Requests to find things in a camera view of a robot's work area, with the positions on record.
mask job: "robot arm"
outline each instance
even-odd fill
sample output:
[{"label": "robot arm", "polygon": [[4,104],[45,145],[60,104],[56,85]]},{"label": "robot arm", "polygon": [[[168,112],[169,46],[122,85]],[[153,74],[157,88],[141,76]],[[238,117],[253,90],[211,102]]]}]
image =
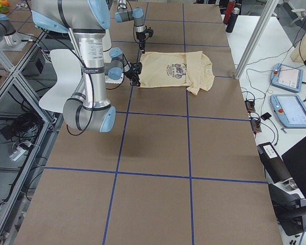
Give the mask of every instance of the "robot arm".
[{"label": "robot arm", "polygon": [[134,20],[134,29],[136,38],[139,41],[139,49],[145,53],[145,42],[149,37],[153,36],[153,29],[145,26],[144,12],[142,8],[127,9],[126,0],[118,0],[118,12],[115,13],[115,18],[118,23]]},{"label": "robot arm", "polygon": [[119,61],[122,52],[114,49],[110,51],[111,66],[105,68],[103,37],[110,27],[106,1],[46,0],[44,4],[43,0],[32,0],[32,17],[41,28],[69,33],[74,49],[81,57],[82,81],[63,108],[67,124],[81,131],[110,131],[116,110],[106,95],[105,73],[117,80],[124,72],[136,81],[140,71],[131,72],[132,65]]},{"label": "robot arm", "polygon": [[20,36],[4,14],[0,14],[0,41],[2,38],[8,46],[16,46],[21,43]]}]

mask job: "screen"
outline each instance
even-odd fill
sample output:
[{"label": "screen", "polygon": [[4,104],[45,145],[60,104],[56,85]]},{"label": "screen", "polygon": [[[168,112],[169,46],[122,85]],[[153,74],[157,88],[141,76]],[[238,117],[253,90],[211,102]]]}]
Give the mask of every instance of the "screen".
[{"label": "screen", "polygon": [[284,153],[282,159],[306,198],[306,137]]},{"label": "screen", "polygon": [[306,124],[306,113],[295,96],[276,97],[290,124]]},{"label": "screen", "polygon": [[292,88],[298,88],[300,70],[281,65],[278,83]]}]

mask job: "sticker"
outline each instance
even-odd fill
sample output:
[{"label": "sticker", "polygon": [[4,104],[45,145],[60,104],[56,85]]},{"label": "sticker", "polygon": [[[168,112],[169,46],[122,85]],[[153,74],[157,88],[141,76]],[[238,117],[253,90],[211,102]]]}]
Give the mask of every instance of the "sticker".
[{"label": "sticker", "polygon": [[103,45],[102,42],[81,42],[80,51],[83,60],[102,60]]},{"label": "sticker", "polygon": [[173,78],[180,79],[184,76],[186,77],[186,64],[170,64],[167,66],[167,75]]},{"label": "sticker", "polygon": [[269,158],[275,158],[277,157],[277,154],[275,153],[274,149],[270,145],[263,146],[266,154],[269,156]]}]

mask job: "white desk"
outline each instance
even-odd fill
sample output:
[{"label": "white desk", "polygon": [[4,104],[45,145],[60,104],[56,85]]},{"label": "white desk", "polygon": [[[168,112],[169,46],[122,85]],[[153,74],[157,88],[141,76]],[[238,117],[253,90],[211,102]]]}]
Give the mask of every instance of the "white desk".
[{"label": "white desk", "polygon": [[[233,32],[227,33],[227,38],[229,41],[230,48],[232,50],[232,56],[235,64],[239,63],[258,20],[259,20],[258,16],[238,16]],[[275,17],[272,17],[267,27],[265,28],[264,33],[261,39],[259,40],[259,43],[256,46],[256,49],[254,50],[254,53],[249,63],[258,61],[261,58],[277,56],[287,51],[291,46],[292,43],[290,42],[289,38],[287,37],[280,23]],[[246,77],[246,70],[249,68],[258,71],[272,70],[273,66],[276,63],[282,62],[284,58],[285,58],[285,60],[283,61],[284,64],[288,64],[293,67],[299,67],[302,65],[302,63],[295,63],[292,62],[292,60],[290,59],[290,54],[293,52],[293,50],[294,48],[292,47],[288,52],[286,58],[285,58],[286,54],[283,54],[277,58],[270,58],[267,60],[262,60],[252,65],[248,65],[245,69],[245,72],[240,78],[240,85],[242,87],[245,87],[248,91],[252,92],[256,98],[263,97],[264,95],[262,93],[252,89],[251,86],[249,85],[248,78]],[[305,66],[301,67],[301,69],[303,69],[303,81],[306,82],[306,67]],[[269,87],[270,84],[270,74],[271,72],[260,73],[252,70],[248,71],[248,75],[251,80],[252,86],[258,88],[263,92],[266,92],[266,99],[262,107],[262,113],[261,113],[261,105],[263,100],[256,100],[255,108],[259,115],[262,115],[266,112],[269,112],[272,115],[271,120],[278,128],[278,133],[279,133],[278,144],[274,147],[279,153],[279,155],[282,155],[295,143],[297,143],[306,136],[306,129],[285,129],[287,134],[281,130],[283,125],[279,122],[277,116],[273,111],[273,108],[270,103],[270,96],[271,93],[274,94],[292,94],[292,93],[287,90],[276,88],[274,86],[270,86],[267,92],[267,88]],[[304,100],[306,94],[306,85],[302,86],[301,92],[298,94],[300,98]],[[267,124],[270,128],[272,128],[275,131],[274,125],[269,120],[263,121],[263,123]],[[273,133],[270,131],[270,129],[268,129],[264,125],[261,126],[261,129],[262,133],[259,133],[256,136],[256,144],[272,141]],[[298,245],[299,238],[295,238],[294,236],[288,237],[284,233],[281,227],[280,231],[284,244],[289,244],[291,240],[297,240],[296,245]],[[306,234],[304,235],[302,244],[306,245]]]}]

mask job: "black water bottle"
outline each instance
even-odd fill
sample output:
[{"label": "black water bottle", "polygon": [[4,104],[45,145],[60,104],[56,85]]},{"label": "black water bottle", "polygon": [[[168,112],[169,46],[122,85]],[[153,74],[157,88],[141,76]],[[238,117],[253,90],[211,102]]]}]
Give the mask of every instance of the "black water bottle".
[{"label": "black water bottle", "polygon": [[233,12],[230,15],[230,19],[228,21],[228,25],[226,26],[226,29],[225,29],[226,32],[228,32],[228,33],[233,32],[236,20],[237,20],[238,15],[239,15],[239,12],[240,12],[239,8],[234,8]]}]

